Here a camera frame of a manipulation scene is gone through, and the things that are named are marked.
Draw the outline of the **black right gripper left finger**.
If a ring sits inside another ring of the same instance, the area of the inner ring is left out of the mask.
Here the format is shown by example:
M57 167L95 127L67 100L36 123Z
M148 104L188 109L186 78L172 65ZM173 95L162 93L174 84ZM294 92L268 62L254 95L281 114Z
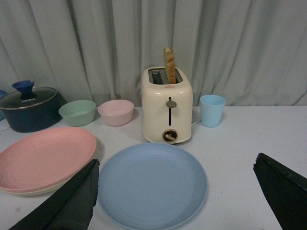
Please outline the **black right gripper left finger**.
M85 165L12 230L86 230L97 201L99 160Z

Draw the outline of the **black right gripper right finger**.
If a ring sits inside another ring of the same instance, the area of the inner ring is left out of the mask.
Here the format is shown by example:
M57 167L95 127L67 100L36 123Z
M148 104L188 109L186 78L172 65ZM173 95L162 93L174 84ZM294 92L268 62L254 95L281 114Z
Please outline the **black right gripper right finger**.
M253 166L262 192L283 230L307 228L307 179L264 153Z

